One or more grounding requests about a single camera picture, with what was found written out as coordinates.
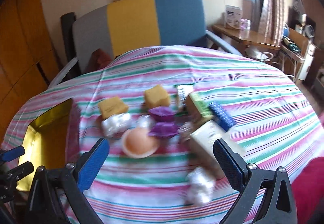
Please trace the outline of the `purple packet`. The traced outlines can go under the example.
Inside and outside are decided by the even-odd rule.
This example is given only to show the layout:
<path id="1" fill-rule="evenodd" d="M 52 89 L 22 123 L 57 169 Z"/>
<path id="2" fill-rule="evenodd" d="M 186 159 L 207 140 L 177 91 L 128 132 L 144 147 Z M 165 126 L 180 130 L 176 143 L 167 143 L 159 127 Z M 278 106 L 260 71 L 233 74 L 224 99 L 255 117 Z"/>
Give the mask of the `purple packet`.
<path id="1" fill-rule="evenodd" d="M 148 136 L 161 139 L 172 138 L 178 134 L 178 126 L 174 122 L 157 122 L 148 133 Z"/>
<path id="2" fill-rule="evenodd" d="M 156 122 L 173 122 L 175 120 L 175 112 L 168 106 L 151 108 L 148 113 Z"/>

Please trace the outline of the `dark red cushion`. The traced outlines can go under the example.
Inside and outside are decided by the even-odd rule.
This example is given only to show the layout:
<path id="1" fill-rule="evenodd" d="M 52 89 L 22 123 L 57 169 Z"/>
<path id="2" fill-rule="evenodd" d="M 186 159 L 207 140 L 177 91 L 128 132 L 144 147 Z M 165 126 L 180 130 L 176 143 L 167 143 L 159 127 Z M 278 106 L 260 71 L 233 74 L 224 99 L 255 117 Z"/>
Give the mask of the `dark red cushion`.
<path id="1" fill-rule="evenodd" d="M 94 72 L 100 69 L 104 69 L 112 62 L 111 57 L 109 54 L 104 52 L 102 49 L 95 50 L 86 67 L 86 73 L 88 72 Z"/>

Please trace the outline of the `wooden desk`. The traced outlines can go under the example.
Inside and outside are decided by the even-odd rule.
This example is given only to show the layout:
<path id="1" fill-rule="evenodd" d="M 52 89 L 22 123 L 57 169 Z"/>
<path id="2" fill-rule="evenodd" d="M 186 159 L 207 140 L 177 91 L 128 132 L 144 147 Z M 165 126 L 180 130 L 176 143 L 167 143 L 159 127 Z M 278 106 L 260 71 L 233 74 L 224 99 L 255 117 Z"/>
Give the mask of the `wooden desk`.
<path id="1" fill-rule="evenodd" d="M 255 47 L 259 50 L 274 52 L 280 50 L 275 41 L 264 37 L 262 34 L 251 30 L 233 30 L 223 25 L 214 24 L 211 26 L 214 34 L 221 37 L 224 41 L 234 46 L 243 56 L 247 57 L 245 50 L 249 47 Z"/>

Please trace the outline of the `orange round cup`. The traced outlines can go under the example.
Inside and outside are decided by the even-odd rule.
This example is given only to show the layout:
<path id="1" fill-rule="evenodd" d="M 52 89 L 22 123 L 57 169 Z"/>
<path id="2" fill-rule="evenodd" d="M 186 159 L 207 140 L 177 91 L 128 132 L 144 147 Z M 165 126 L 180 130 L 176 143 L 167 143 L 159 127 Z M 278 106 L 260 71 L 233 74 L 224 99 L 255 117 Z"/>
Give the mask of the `orange round cup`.
<path id="1" fill-rule="evenodd" d="M 121 138 L 123 152 L 134 159 L 142 159 L 154 154 L 160 147 L 160 140 L 148 134 L 149 129 L 144 127 L 127 130 Z"/>

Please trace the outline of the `wooden wardrobe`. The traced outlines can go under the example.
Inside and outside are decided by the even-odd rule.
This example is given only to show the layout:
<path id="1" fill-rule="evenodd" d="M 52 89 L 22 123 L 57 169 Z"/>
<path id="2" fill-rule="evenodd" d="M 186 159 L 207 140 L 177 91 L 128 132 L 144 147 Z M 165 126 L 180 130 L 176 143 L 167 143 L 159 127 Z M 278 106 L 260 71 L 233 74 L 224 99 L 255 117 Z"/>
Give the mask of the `wooden wardrobe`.
<path id="1" fill-rule="evenodd" d="M 18 110 L 45 91 L 60 62 L 41 0 L 1 0 L 1 137 Z"/>

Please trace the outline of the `green snack packet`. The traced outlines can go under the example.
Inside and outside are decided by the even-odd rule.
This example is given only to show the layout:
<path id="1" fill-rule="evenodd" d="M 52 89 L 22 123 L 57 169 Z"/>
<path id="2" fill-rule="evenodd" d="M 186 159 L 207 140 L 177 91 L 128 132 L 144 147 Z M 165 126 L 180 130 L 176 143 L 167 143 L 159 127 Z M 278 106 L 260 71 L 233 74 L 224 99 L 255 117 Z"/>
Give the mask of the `green snack packet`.
<path id="1" fill-rule="evenodd" d="M 178 110 L 184 110 L 187 96 L 194 91 L 193 85 L 175 85 L 177 90 L 177 107 Z"/>

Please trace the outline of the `grey yellow blue chair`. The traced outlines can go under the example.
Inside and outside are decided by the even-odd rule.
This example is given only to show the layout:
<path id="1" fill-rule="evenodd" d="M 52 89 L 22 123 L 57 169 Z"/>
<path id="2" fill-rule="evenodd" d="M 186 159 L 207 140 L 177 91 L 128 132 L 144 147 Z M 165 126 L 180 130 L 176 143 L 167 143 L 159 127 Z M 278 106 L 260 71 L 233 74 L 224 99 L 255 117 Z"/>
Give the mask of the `grey yellow blue chair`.
<path id="1" fill-rule="evenodd" d="M 233 46 L 207 30 L 203 0 L 122 0 L 97 8 L 80 18 L 74 12 L 60 18 L 67 65 L 51 81 L 58 85 L 74 66 L 78 75 L 89 69 L 95 50 L 111 58 L 134 49 L 183 45 L 207 47 L 240 55 Z"/>

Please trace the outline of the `small pink box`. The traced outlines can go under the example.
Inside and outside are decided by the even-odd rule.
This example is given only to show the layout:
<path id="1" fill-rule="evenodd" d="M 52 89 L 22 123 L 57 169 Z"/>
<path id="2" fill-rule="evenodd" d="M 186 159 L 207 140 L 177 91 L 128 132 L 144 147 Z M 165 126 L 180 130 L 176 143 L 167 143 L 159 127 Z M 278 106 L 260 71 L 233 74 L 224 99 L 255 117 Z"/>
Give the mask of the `small pink box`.
<path id="1" fill-rule="evenodd" d="M 249 19 L 241 18 L 240 29 L 244 31 L 250 31 L 251 21 Z"/>

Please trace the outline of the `cream carton box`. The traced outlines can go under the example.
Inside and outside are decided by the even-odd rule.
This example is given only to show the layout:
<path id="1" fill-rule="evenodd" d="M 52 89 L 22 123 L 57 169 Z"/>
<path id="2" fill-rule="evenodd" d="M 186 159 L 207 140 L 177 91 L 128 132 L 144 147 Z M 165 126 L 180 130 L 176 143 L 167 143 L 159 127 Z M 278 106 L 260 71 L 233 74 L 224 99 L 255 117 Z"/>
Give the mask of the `cream carton box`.
<path id="1" fill-rule="evenodd" d="M 231 140 L 229 133 L 225 132 L 213 120 L 206 122 L 192 132 L 189 135 L 188 145 L 191 152 L 198 157 L 202 167 L 207 169 L 217 180 L 220 180 L 225 177 L 225 174 L 213 152 L 213 145 L 217 139 L 223 139 L 235 153 L 245 156 L 245 149 Z"/>

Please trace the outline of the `white cardboard box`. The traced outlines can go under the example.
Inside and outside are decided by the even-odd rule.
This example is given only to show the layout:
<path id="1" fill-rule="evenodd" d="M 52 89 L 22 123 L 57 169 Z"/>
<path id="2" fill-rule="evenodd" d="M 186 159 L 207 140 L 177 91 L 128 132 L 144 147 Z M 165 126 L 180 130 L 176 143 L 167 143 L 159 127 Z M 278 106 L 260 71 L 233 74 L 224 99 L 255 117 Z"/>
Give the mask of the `white cardboard box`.
<path id="1" fill-rule="evenodd" d="M 237 6 L 226 5 L 225 7 L 225 27 L 228 29 L 240 30 L 242 19 L 242 9 Z"/>

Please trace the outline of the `gold tray box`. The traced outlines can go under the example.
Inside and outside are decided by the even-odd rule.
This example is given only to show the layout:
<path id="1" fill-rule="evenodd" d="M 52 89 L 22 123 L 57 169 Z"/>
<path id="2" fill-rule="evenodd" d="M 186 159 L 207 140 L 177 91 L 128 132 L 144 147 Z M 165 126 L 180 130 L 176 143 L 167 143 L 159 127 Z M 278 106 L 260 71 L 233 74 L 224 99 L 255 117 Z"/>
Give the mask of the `gold tray box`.
<path id="1" fill-rule="evenodd" d="M 52 107 L 29 123 L 22 146 L 25 149 L 18 165 L 29 161 L 34 168 L 63 167 L 79 153 L 80 112 L 73 99 Z"/>

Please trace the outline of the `blue Tempo tissue pack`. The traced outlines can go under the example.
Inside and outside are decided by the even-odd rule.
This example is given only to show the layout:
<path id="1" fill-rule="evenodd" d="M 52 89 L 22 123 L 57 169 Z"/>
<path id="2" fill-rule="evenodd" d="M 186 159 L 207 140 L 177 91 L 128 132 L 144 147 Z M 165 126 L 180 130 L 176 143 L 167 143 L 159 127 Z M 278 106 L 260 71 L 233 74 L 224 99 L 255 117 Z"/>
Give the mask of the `blue Tempo tissue pack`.
<path id="1" fill-rule="evenodd" d="M 231 128 L 235 127 L 236 122 L 220 104 L 213 102 L 210 103 L 208 107 L 213 114 L 213 121 L 216 122 L 216 124 L 218 124 L 225 132 L 228 132 Z"/>

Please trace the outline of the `yellow sponge block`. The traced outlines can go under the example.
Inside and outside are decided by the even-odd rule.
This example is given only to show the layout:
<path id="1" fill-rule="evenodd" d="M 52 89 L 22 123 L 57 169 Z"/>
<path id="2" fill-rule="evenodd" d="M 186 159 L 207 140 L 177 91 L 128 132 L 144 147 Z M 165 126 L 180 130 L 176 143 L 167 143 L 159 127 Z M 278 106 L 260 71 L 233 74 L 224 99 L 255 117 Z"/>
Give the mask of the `yellow sponge block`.
<path id="1" fill-rule="evenodd" d="M 161 85 L 145 90 L 144 100 L 147 109 L 170 105 L 170 96 Z"/>
<path id="2" fill-rule="evenodd" d="M 126 113 L 129 106 L 125 104 L 118 96 L 107 98 L 98 103 L 102 119 L 105 120 L 112 115 Z"/>

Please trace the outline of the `green carton box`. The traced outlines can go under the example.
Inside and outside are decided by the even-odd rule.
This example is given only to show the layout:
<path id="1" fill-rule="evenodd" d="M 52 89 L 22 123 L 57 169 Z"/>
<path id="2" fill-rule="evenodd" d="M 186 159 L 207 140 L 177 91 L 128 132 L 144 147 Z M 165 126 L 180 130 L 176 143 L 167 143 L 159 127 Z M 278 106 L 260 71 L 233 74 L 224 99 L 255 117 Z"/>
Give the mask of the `green carton box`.
<path id="1" fill-rule="evenodd" d="M 197 92 L 191 92 L 187 96 L 185 103 L 191 121 L 195 125 L 200 126 L 213 119 L 213 114 L 207 103 L 203 101 Z"/>

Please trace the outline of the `white plastic bundle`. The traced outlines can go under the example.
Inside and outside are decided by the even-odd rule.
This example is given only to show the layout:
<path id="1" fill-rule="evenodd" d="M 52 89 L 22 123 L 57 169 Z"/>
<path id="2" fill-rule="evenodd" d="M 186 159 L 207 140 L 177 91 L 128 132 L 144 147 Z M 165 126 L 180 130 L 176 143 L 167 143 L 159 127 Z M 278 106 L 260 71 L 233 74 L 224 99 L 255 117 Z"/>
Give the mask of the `white plastic bundle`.
<path id="1" fill-rule="evenodd" d="M 124 133 L 132 126 L 132 116 L 129 113 L 113 114 L 101 122 L 104 137 L 113 138 Z"/>
<path id="2" fill-rule="evenodd" d="M 150 115 L 141 115 L 136 121 L 136 127 L 151 130 L 155 123 L 155 120 Z"/>
<path id="3" fill-rule="evenodd" d="M 189 188 L 187 200 L 196 205 L 203 206 L 212 201 L 215 179 L 203 167 L 196 167 L 187 177 Z"/>

